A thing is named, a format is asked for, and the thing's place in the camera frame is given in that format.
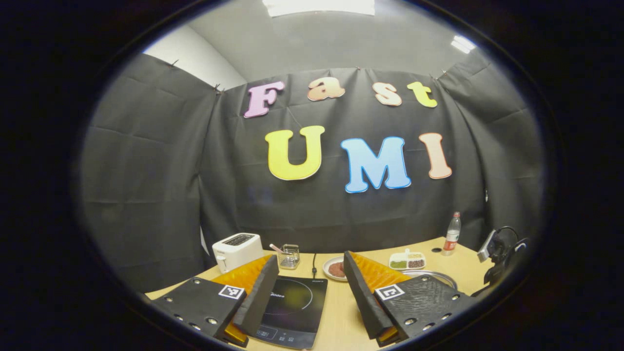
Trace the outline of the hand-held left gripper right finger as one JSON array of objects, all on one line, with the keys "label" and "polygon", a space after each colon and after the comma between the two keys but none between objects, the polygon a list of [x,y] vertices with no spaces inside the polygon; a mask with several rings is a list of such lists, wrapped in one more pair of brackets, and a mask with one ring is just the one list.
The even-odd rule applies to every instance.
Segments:
[{"label": "hand-held left gripper right finger", "polygon": [[344,271],[366,332],[381,347],[423,340],[476,304],[430,274],[410,277],[352,251],[344,253]]}]

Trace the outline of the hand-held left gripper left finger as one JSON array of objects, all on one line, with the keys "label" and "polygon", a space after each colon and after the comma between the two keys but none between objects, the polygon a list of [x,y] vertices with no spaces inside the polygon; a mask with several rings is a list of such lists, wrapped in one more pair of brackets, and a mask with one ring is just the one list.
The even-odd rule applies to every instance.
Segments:
[{"label": "hand-held left gripper left finger", "polygon": [[266,255],[216,278],[190,278],[151,305],[203,337],[246,347],[261,324],[278,273],[276,255]]}]

